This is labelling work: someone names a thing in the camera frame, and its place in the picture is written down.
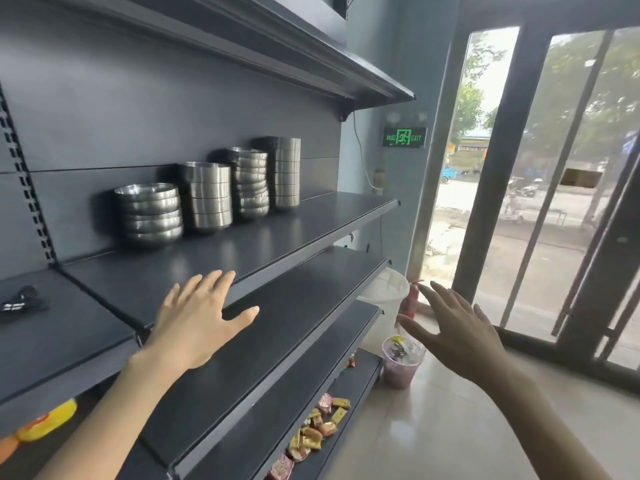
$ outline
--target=green exit sign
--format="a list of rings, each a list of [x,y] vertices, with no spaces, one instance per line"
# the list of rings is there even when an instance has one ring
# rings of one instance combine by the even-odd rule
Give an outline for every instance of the green exit sign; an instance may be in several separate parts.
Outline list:
[[[382,146],[397,148],[424,148],[427,128],[385,128]]]

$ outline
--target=tiled floor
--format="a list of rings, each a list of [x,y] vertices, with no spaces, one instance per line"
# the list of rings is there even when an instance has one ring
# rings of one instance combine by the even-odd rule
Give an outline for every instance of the tiled floor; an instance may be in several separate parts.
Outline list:
[[[638,478],[640,399],[514,356],[615,480]],[[509,425],[478,387],[429,358],[412,386],[377,384],[326,480],[535,479]]]

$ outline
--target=red fire extinguisher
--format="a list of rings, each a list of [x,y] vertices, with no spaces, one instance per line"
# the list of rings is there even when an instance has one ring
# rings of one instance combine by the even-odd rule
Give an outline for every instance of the red fire extinguisher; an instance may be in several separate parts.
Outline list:
[[[409,286],[409,294],[402,300],[400,303],[400,310],[398,313],[408,316],[409,318],[415,318],[415,311],[418,307],[418,295],[420,295],[420,290],[418,290],[417,283],[420,283],[422,280],[412,281]]]

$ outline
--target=shelf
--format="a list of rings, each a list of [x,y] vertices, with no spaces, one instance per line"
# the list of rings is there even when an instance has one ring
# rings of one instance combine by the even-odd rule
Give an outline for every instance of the shelf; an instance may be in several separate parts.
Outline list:
[[[333,380],[347,374],[345,362],[379,314],[377,306],[354,302],[186,480],[262,480]]]
[[[53,270],[0,281],[5,301],[34,285],[49,309],[0,321],[0,438],[119,371],[134,331]]]
[[[300,202],[295,212],[233,224],[162,250],[116,251],[63,266],[62,272],[133,326],[149,327],[174,283],[233,269],[230,305],[396,205],[373,194],[329,193]]]
[[[53,457],[60,446],[89,416],[97,400],[89,394],[78,398],[76,414],[68,422],[33,443],[24,443],[0,465],[0,478],[31,480]],[[166,480],[166,472],[142,445],[136,442],[125,460],[116,480]]]
[[[334,459],[334,454],[340,450],[341,443],[346,439],[356,413],[364,405],[364,399],[380,377],[381,370],[380,357],[358,349],[356,367],[347,369],[338,376],[328,391],[333,397],[350,400],[349,413],[341,421],[338,433],[323,442],[322,450],[312,452],[306,460],[296,465],[289,480],[316,480],[326,473]]]
[[[156,407],[141,438],[185,476],[375,279],[385,261],[332,247],[224,310],[260,314]]]
[[[407,102],[414,94],[277,0],[59,0],[145,32],[204,48],[302,87],[345,98],[353,109]],[[323,20],[316,25],[327,25]],[[336,24],[340,31],[341,23]]]

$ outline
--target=hand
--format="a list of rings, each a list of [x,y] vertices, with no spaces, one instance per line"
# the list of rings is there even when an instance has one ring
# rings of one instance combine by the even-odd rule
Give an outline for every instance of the hand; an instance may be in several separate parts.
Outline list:
[[[418,284],[440,333],[434,335],[404,315],[398,315],[398,322],[446,367],[489,392],[513,367],[498,334],[478,305],[472,308],[458,293],[436,282],[431,287]]]
[[[178,379],[195,369],[238,332],[251,325],[260,308],[254,306],[233,320],[222,319],[222,307],[236,273],[213,271],[192,277],[180,290],[178,284],[164,299],[156,326],[142,351],[167,364]]]

